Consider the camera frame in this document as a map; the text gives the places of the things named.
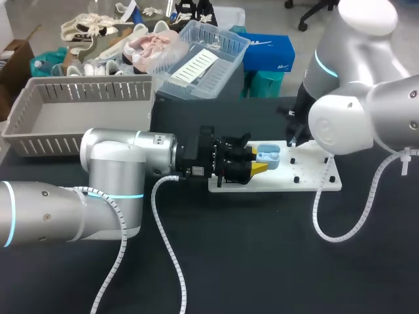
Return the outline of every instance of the black table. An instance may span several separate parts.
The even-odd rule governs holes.
[[[276,106],[293,99],[239,103],[155,104],[152,130],[180,139],[214,125],[217,135],[252,132],[254,140],[283,139]],[[325,232],[347,232],[363,210],[373,174],[387,154],[375,148],[336,157],[341,192],[324,193],[319,221]],[[417,313],[419,211],[416,162],[400,177],[394,162],[382,177],[370,219],[346,243],[321,240],[311,222],[314,193],[210,194],[206,185],[165,183],[158,210],[181,264],[187,313]],[[10,151],[1,180],[88,183],[76,158],[56,163]],[[107,289],[98,313],[179,313],[172,261],[156,228],[148,180],[143,226]],[[119,242],[9,247],[0,251],[2,313],[89,313]]]

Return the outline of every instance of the plastic bottle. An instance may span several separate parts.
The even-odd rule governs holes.
[[[48,62],[48,61],[35,61],[34,66],[44,72],[44,73],[48,73],[51,74],[52,72],[52,68],[54,67],[54,64],[52,62]]]

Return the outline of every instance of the floor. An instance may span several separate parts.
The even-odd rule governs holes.
[[[37,26],[41,27],[32,36],[30,43],[35,55],[55,50],[63,45],[60,26],[79,13],[98,12],[112,15],[118,0],[9,0],[6,4],[9,20],[16,38],[26,38]],[[402,0],[393,0],[399,13],[399,25],[393,36],[393,49],[401,63],[412,73],[419,73],[419,6],[402,5]],[[158,9],[166,10],[166,0],[145,1]],[[295,7],[287,10],[283,0],[212,0],[214,5],[241,7],[246,11],[246,28],[251,33],[286,34],[293,43],[296,58],[292,72],[286,74],[281,95],[293,96],[304,71],[318,45],[321,34],[332,12],[322,10],[308,20],[308,30],[298,31],[299,18],[317,0],[295,0]]]

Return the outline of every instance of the chair wheel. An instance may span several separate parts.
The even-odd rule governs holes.
[[[304,22],[299,24],[299,31],[306,31],[307,28],[308,28],[308,25],[305,24]]]
[[[286,1],[284,3],[284,6],[285,6],[286,9],[290,9],[290,8],[294,7],[294,3],[292,1]]]

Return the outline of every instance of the office chair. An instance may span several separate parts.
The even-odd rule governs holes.
[[[327,10],[333,11],[333,7],[338,5],[339,0],[320,0],[317,5],[312,7],[306,14],[302,16],[300,19],[299,24],[299,31],[306,31],[308,28],[308,25],[305,22],[311,15],[314,15],[315,13],[319,12],[322,8],[327,7]],[[287,0],[285,2],[285,8],[290,9],[294,7],[294,0]]]

